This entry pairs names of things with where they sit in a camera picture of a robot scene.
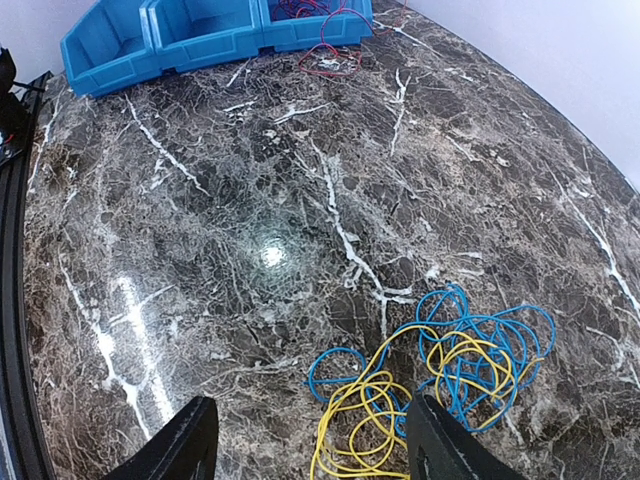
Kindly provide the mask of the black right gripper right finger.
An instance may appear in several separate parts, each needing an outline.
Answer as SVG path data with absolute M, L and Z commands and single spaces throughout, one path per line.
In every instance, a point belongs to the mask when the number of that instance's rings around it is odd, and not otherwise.
M 431 395 L 413 395 L 406 435 L 412 479 L 524 479 L 485 449 Z

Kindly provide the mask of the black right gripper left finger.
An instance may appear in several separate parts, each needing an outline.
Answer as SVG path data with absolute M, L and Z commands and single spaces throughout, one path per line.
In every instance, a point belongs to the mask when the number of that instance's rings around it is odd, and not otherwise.
M 104 479 L 213 479 L 218 435 L 215 400 L 196 396 Z

